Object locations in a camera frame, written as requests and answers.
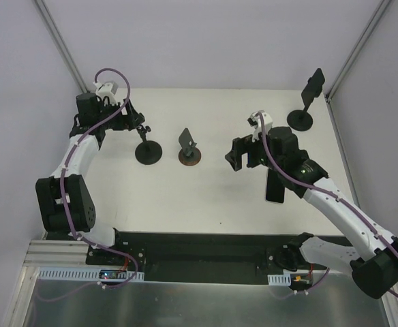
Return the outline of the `black clamp phone stand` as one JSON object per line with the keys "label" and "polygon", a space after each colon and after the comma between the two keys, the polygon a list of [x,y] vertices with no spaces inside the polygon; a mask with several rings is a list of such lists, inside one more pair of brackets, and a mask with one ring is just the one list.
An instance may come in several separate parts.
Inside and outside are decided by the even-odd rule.
{"label": "black clamp phone stand", "polygon": [[313,118],[309,113],[309,106],[301,110],[293,110],[287,115],[287,124],[296,131],[308,131],[313,126]]}
{"label": "black clamp phone stand", "polygon": [[147,134],[151,131],[149,126],[139,125],[136,128],[142,142],[136,147],[135,157],[143,165],[156,164],[162,158],[162,147],[153,140],[147,140]]}

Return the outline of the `white-edged black phone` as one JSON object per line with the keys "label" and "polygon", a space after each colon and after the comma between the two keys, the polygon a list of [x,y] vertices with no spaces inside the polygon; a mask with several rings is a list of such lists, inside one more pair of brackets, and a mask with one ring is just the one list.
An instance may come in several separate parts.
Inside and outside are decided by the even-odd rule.
{"label": "white-edged black phone", "polygon": [[285,187],[279,179],[278,173],[269,169],[267,172],[265,200],[267,202],[283,204]]}

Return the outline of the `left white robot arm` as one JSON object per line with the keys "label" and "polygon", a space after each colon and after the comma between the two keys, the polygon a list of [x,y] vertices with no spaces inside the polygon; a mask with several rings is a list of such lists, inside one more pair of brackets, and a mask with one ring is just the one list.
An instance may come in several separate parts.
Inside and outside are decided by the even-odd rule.
{"label": "left white robot arm", "polygon": [[70,132],[67,152],[58,168],[35,184],[44,229],[49,233],[86,238],[102,245],[101,256],[111,265],[120,264],[125,249],[116,243],[114,227],[97,220],[85,176],[102,147],[106,131],[142,129],[145,117],[131,102],[121,103],[95,93],[76,96],[78,113]]}

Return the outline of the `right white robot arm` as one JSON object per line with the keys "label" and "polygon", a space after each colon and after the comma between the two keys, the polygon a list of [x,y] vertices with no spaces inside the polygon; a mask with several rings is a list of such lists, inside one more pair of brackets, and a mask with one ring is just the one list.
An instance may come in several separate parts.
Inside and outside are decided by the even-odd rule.
{"label": "right white robot arm", "polygon": [[235,138],[225,159],[234,171],[247,167],[268,169],[266,199],[281,204],[286,190],[320,211],[349,241],[329,243],[310,233],[299,234],[274,254],[274,263],[295,272],[319,264],[351,276],[368,296],[378,299],[398,282],[398,236],[382,228],[347,199],[328,172],[299,146],[289,127]]}

